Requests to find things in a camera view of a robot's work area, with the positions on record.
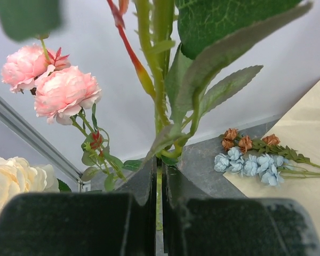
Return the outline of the peach rose stem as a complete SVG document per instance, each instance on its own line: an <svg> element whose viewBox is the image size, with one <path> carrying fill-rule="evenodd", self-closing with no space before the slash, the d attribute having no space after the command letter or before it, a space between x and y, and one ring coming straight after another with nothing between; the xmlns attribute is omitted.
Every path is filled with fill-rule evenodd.
<svg viewBox="0 0 320 256"><path fill-rule="evenodd" d="M216 75L273 32L305 15L312 1L135 1L144 66L125 34L129 1L108 2L115 27L155 110L147 158L178 159L201 118L255 78L259 65L210 87ZM46 40L62 25L60 1L0 1L12 40Z"/></svg>

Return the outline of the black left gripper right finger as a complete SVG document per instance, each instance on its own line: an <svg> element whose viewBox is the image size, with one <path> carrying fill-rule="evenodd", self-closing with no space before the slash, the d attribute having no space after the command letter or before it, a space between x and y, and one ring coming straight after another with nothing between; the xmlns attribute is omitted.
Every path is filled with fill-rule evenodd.
<svg viewBox="0 0 320 256"><path fill-rule="evenodd" d="M168 255L320 255L308 212L286 198L214 198L175 166L162 166Z"/></svg>

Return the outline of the brown rose stem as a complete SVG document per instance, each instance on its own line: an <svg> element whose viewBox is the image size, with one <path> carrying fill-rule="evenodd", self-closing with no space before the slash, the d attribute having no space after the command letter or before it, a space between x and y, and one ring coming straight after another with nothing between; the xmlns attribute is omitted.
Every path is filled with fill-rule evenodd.
<svg viewBox="0 0 320 256"><path fill-rule="evenodd" d="M305 157L301 153L297 153L295 149L292 149L289 146L281 146L281 141L275 134L267 135L262 139L251 139L248 135L241 135L238 129L229 128L224 134L221 134L219 138L222 139L221 144L225 151L231 149L232 146L238 146L243 154L248 153L249 151L274 154L283 156L296 163L308 164L320 168L320 165L312 163L308 157Z"/></svg>

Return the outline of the orange wrapping paper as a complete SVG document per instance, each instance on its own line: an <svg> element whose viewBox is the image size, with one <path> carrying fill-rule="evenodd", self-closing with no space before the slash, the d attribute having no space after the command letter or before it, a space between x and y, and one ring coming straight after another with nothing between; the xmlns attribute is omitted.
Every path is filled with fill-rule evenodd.
<svg viewBox="0 0 320 256"><path fill-rule="evenodd" d="M271 187L259 178L224 176L247 197L289 198L309 213L320 238L320 80L267 132L275 134L290 159L284 183Z"/></svg>

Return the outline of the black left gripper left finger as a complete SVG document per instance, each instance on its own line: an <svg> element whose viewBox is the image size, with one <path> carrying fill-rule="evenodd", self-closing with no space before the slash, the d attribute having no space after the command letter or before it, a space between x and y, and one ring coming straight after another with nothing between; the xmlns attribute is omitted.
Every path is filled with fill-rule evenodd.
<svg viewBox="0 0 320 256"><path fill-rule="evenodd" d="M156 160L117 190L25 193L0 214L0 255L154 255Z"/></svg>

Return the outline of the pink rose stem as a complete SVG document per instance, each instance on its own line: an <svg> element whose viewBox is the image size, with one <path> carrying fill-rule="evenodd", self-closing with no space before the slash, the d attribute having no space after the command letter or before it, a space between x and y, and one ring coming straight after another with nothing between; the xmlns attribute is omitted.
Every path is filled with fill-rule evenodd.
<svg viewBox="0 0 320 256"><path fill-rule="evenodd" d="M106 175L105 191L115 189L125 180L124 170L136 171L140 160L122 162L110 152L110 136L98 125L97 103L102 96L97 79L83 73L69 61L69 56L41 44L26 45L9 54L1 69L2 82L12 93L29 91L34 97L37 117L51 124L71 125L85 137L81 144L82 163L87 167L81 175L90 181L99 172Z"/></svg>

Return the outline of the cream white rose stem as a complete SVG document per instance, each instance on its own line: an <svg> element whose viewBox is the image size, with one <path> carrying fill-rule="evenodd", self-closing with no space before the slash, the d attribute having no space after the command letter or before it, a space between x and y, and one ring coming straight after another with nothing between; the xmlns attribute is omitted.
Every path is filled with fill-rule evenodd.
<svg viewBox="0 0 320 256"><path fill-rule="evenodd" d="M22 157L0 157L0 213L4 206L21 193L53 193L69 191L69 187L55 176L52 165L31 166Z"/></svg>

